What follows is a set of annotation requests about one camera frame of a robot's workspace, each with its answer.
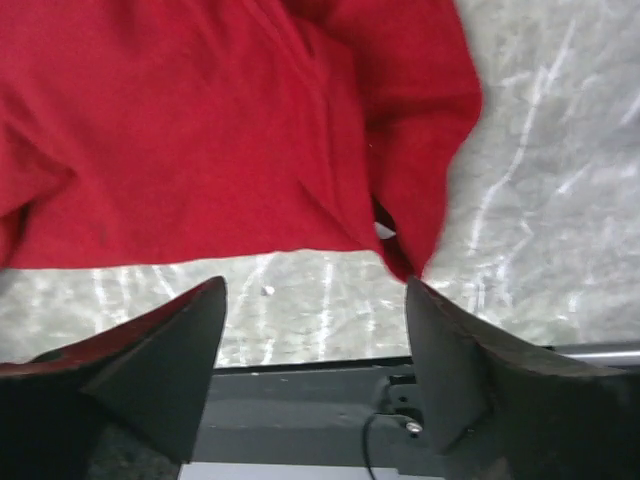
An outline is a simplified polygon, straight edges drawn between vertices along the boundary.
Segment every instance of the screw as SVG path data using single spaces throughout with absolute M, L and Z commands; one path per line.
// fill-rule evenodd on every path
M 414 434 L 422 432 L 422 425 L 420 425 L 418 422 L 407 422 L 405 428 L 407 429 L 407 431 Z

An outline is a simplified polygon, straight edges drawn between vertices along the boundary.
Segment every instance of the marbled floor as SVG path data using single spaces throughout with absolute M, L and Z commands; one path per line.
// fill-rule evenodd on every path
M 640 338 L 640 1 L 459 0 L 486 89 L 425 278 L 534 342 Z M 220 365 L 407 352 L 370 253 L 274 253 L 0 277 L 0 361 L 90 336 L 222 274 Z M 262 295 L 264 286 L 272 295 Z

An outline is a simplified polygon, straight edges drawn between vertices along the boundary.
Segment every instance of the red fabric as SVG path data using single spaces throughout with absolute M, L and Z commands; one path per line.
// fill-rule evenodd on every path
M 16 268 L 309 248 L 420 274 L 481 107 L 452 0 L 3 0 L 0 45 Z

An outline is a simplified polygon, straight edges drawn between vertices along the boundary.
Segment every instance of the sleeve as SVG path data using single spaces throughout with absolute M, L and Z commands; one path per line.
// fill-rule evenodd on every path
M 19 248 L 29 209 L 68 177 L 52 160 L 51 142 L 43 141 L 47 135 L 29 102 L 28 65 L 42 50 L 34 18 L 47 15 L 45 5 L 0 2 L 0 269 Z
M 454 0 L 286 0 L 353 52 L 377 221 L 396 235 L 380 253 L 399 278 L 436 250 L 447 173 L 477 123 L 482 90 Z

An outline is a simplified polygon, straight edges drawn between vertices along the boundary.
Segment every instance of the gray floor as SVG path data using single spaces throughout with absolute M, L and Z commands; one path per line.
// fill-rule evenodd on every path
M 441 480 L 440 477 L 409 477 L 391 468 L 376 468 L 376 480 Z M 358 467 L 308 467 L 303 465 L 234 465 L 192 463 L 182 467 L 179 480 L 363 480 L 365 471 Z
M 486 92 L 425 277 L 535 342 L 640 338 L 640 0 L 459 0 Z M 407 352 L 403 287 L 369 253 L 275 253 L 0 277 L 0 361 L 230 284 L 220 365 Z M 261 295 L 272 286 L 272 295 Z

